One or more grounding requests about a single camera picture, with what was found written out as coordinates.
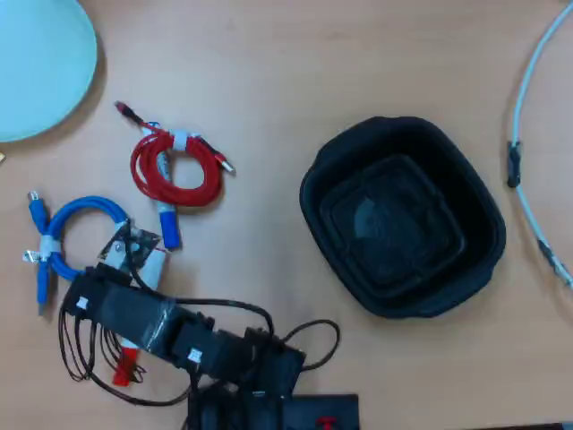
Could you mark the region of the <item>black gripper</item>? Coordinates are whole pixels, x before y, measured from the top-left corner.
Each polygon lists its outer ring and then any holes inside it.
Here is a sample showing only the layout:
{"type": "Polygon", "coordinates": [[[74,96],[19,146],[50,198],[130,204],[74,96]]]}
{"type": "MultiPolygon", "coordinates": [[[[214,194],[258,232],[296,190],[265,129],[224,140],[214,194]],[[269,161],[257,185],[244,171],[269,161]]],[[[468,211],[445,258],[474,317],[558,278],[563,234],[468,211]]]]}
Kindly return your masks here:
{"type": "Polygon", "coordinates": [[[129,219],[115,224],[115,233],[98,254],[99,263],[78,275],[61,305],[62,316],[94,322],[134,322],[132,277],[158,247],[161,237],[133,230],[129,219]]]}

